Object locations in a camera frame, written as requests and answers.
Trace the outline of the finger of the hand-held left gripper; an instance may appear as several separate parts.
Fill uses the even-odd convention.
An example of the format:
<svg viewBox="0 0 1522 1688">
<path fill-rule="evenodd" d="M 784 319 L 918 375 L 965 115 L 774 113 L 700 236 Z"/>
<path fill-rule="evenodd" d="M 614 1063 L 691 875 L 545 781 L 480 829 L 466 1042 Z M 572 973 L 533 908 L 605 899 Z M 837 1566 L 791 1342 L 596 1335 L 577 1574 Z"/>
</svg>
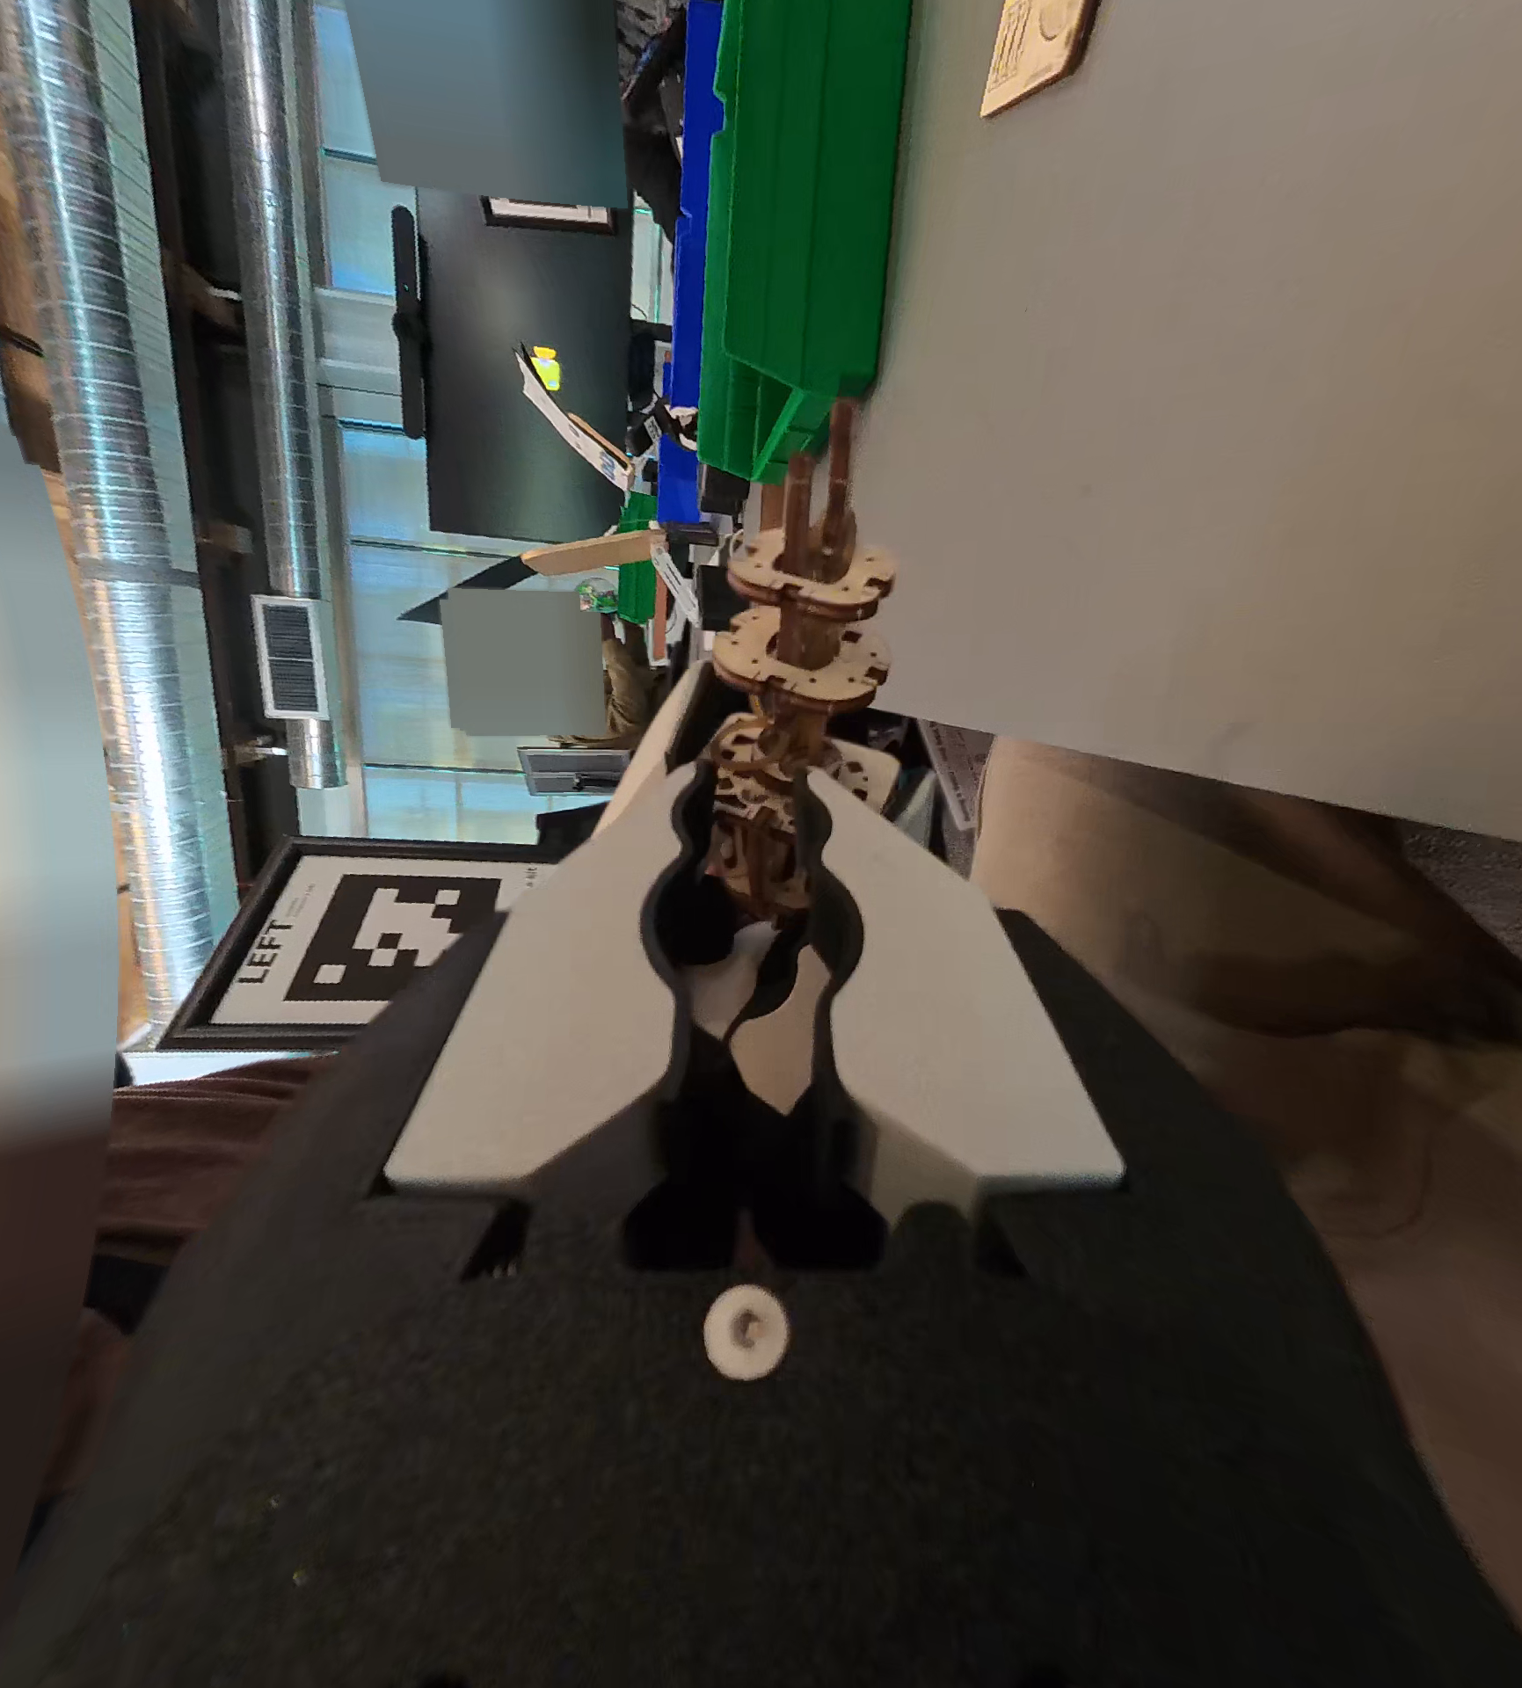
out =
<svg viewBox="0 0 1522 1688">
<path fill-rule="evenodd" d="M 726 723 L 726 685 L 710 660 L 688 667 L 647 727 L 596 834 L 607 834 L 665 778 L 695 764 Z"/>
<path fill-rule="evenodd" d="M 830 970 L 809 926 L 779 931 L 761 954 L 756 982 L 737 1015 L 737 1072 L 761 1105 L 791 1116 L 814 1082 L 819 1007 Z"/>
</svg>

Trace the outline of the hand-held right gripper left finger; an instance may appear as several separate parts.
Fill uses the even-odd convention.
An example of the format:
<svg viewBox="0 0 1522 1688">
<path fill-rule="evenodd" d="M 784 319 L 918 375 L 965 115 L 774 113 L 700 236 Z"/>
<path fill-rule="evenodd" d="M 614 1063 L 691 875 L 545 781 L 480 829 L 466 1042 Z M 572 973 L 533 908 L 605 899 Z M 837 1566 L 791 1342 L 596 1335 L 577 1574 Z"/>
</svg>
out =
<svg viewBox="0 0 1522 1688">
<path fill-rule="evenodd" d="M 392 1191 L 642 1198 L 663 1179 L 656 1114 L 689 1019 L 656 917 L 693 864 L 705 776 L 666 773 L 508 912 L 385 1163 Z"/>
</svg>

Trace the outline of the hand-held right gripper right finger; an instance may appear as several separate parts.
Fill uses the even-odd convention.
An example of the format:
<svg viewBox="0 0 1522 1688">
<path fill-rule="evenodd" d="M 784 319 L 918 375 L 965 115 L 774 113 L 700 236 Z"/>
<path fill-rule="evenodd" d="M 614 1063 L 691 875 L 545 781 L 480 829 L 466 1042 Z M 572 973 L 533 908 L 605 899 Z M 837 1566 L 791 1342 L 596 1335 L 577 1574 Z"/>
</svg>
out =
<svg viewBox="0 0 1522 1688">
<path fill-rule="evenodd" d="M 884 1219 L 1113 1191 L 1125 1161 L 993 906 L 832 778 L 796 783 L 814 956 L 811 1096 Z"/>
</svg>

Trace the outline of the wooden model assembly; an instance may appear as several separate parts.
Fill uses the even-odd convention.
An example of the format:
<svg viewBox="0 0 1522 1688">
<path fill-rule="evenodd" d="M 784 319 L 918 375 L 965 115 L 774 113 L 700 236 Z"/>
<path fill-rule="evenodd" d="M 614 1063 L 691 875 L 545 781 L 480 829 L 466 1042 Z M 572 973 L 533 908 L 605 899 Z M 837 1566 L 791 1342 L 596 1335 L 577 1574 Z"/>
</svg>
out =
<svg viewBox="0 0 1522 1688">
<path fill-rule="evenodd" d="M 796 776 L 826 774 L 867 810 L 886 813 L 900 766 L 846 745 L 835 720 L 872 708 L 891 658 L 870 630 L 897 583 L 895 562 L 858 541 L 851 497 L 856 402 L 830 412 L 826 498 L 814 516 L 812 454 L 791 458 L 782 523 L 738 544 L 728 579 L 747 604 L 712 650 L 716 678 L 747 699 L 703 752 L 716 774 L 707 869 L 749 917 L 782 926 L 811 901 Z"/>
</svg>

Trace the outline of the white instruction sheet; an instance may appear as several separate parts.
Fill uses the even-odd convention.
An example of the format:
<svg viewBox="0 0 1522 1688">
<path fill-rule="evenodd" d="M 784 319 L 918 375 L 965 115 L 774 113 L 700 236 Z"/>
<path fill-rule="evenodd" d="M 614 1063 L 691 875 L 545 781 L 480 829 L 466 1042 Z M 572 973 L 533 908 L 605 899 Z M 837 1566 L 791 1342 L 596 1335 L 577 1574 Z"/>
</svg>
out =
<svg viewBox="0 0 1522 1688">
<path fill-rule="evenodd" d="M 605 481 L 628 497 L 637 486 L 637 461 L 621 446 L 608 440 L 582 417 L 557 403 L 557 391 L 547 386 L 533 351 L 519 345 L 515 358 L 521 388 L 528 403 L 552 426 L 559 439 Z"/>
</svg>

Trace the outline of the black panel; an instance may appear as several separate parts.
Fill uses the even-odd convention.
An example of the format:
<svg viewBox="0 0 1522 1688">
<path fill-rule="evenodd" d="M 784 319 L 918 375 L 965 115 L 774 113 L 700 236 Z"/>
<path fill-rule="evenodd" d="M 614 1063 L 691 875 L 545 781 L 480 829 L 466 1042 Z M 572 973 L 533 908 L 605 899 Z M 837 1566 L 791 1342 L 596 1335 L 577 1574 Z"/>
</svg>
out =
<svg viewBox="0 0 1522 1688">
<path fill-rule="evenodd" d="M 477 198 L 417 192 L 426 249 L 427 477 L 433 532 L 559 544 L 600 537 L 622 493 L 524 393 L 517 352 L 561 368 L 552 402 L 622 442 L 631 344 L 631 231 L 514 226 Z"/>
</svg>

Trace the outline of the blue plastic bin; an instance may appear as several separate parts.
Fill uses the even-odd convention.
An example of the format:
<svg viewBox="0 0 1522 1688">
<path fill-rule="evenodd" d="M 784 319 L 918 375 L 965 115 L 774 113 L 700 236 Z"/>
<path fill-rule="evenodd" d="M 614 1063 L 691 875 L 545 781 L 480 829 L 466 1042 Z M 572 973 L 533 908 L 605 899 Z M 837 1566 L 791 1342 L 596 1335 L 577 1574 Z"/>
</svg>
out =
<svg viewBox="0 0 1522 1688">
<path fill-rule="evenodd" d="M 663 402 L 672 414 L 700 409 L 710 145 L 724 126 L 724 108 L 714 90 L 723 13 L 721 4 L 688 4 L 680 219 L 673 249 L 672 344 L 663 368 Z M 659 442 L 658 521 L 666 528 L 716 535 L 719 518 L 700 509 L 700 497 L 702 465 L 695 447 L 666 433 Z"/>
</svg>

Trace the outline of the green plastic bin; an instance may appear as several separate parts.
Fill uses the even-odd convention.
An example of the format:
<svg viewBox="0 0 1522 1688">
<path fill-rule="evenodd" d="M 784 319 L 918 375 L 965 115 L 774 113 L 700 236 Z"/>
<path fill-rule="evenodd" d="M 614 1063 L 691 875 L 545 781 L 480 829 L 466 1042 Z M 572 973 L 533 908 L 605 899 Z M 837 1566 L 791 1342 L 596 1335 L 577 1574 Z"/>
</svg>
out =
<svg viewBox="0 0 1522 1688">
<path fill-rule="evenodd" d="M 781 484 L 879 370 L 909 2 L 724 6 L 698 451 Z"/>
</svg>

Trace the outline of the wooden part sheet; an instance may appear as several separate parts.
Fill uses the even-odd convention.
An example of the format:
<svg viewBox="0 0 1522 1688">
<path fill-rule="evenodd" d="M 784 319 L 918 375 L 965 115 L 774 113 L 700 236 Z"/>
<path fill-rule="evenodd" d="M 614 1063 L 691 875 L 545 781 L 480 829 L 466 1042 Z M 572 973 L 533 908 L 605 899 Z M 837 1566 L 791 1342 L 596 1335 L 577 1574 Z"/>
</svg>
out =
<svg viewBox="0 0 1522 1688">
<path fill-rule="evenodd" d="M 1074 75 L 1099 2 L 1004 2 L 983 87 L 981 119 L 992 120 Z"/>
</svg>

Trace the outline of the white wall unit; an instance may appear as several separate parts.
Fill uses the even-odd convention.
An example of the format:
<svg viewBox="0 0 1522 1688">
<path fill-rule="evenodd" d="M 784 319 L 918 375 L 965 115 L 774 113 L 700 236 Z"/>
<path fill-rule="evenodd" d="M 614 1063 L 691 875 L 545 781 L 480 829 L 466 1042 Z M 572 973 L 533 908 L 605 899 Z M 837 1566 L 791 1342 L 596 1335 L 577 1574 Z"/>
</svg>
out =
<svg viewBox="0 0 1522 1688">
<path fill-rule="evenodd" d="M 255 595 L 252 618 L 266 716 L 274 722 L 331 722 L 325 606 Z"/>
</svg>

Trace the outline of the silver ventilation duct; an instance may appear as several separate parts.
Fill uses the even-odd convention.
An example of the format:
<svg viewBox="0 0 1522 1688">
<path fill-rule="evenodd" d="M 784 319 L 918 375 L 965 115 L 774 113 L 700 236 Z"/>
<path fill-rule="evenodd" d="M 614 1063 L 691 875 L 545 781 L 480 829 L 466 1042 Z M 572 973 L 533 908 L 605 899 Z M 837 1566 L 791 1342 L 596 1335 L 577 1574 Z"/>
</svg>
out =
<svg viewBox="0 0 1522 1688">
<path fill-rule="evenodd" d="M 331 570 L 325 465 L 320 447 L 308 215 L 299 152 L 292 6 L 220 6 L 229 171 L 241 264 L 262 525 L 271 597 L 310 604 L 317 715 L 271 715 L 287 730 L 297 792 L 347 783 L 327 665 Z"/>
<path fill-rule="evenodd" d="M 0 57 L 146 1015 L 164 1031 L 238 890 L 130 6 L 11 4 Z"/>
</svg>

